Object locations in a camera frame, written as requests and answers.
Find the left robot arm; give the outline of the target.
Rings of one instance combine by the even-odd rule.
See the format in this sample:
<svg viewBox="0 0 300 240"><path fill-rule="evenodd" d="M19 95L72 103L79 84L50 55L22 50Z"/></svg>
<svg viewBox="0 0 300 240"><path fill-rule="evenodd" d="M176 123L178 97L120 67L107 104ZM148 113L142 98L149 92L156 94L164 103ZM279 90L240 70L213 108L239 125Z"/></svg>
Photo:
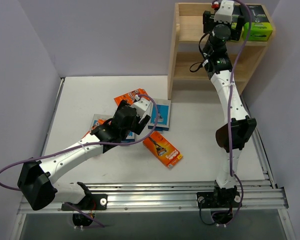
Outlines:
<svg viewBox="0 0 300 240"><path fill-rule="evenodd" d="M146 114L150 105L150 101L144 97L137 98L133 104L122 100L112 118L95 127L72 146L52 154L47 161L24 163L17 186L32 210L41 210L52 202L61 202L64 210L69 210L65 204L80 210L97 205L98 200L84 183L63 184L59 179L83 162L116 146L125 145L129 133L139 135L151 118Z"/></svg>

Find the black green GilletteLabs box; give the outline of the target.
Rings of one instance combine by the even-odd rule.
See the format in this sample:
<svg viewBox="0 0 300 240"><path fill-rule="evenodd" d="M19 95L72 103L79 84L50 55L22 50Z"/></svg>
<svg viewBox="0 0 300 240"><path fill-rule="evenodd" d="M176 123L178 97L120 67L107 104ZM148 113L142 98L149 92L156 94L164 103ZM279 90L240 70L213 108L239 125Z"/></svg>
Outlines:
<svg viewBox="0 0 300 240"><path fill-rule="evenodd" d="M238 21L241 21L242 19L242 11L241 7L239 5L235 5L232 12L232 22L231 22L231 28L235 29L237 26Z"/></svg>
<svg viewBox="0 0 300 240"><path fill-rule="evenodd" d="M251 16L251 29L248 41L250 42L267 42L273 32L272 24L270 23L265 8L261 4L248 4ZM244 16L244 25L242 39L245 40L249 30L249 14L244 6L240 6L240 12Z"/></svg>

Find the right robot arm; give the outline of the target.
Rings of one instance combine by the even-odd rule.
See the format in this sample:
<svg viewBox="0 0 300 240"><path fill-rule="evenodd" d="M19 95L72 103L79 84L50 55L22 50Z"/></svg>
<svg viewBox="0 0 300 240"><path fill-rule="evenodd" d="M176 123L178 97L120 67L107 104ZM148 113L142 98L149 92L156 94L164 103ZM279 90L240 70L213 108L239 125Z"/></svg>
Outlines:
<svg viewBox="0 0 300 240"><path fill-rule="evenodd" d="M234 67L227 52L226 43L238 39L244 19L239 17L236 28L232 28L232 14L204 11L203 32L207 36L204 47L199 51L203 57L202 67L214 86L224 114L224 125L215 138L218 146L225 150L212 193L213 203L224 206L229 201L237 202L239 193L236 173L242 150L254 132L257 121L245 110L234 79Z"/></svg>

